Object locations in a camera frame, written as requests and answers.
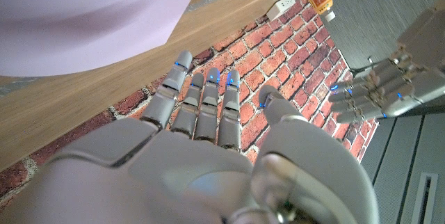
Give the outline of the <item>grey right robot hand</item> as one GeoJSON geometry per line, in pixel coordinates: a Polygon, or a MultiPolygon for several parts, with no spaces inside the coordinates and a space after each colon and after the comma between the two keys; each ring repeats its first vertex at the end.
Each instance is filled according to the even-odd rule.
{"type": "Polygon", "coordinates": [[[238,72],[196,74],[183,51],[139,119],[112,122],[57,152],[2,223],[377,223],[363,167],[274,87],[257,159],[241,152],[238,72]]]}

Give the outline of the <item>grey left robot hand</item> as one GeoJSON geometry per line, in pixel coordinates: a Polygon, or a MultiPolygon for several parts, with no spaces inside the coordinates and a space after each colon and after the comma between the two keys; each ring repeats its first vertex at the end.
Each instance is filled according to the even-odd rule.
{"type": "Polygon", "coordinates": [[[444,95],[444,0],[426,8],[396,44],[367,75],[330,86],[338,123],[396,117],[444,95]]]}

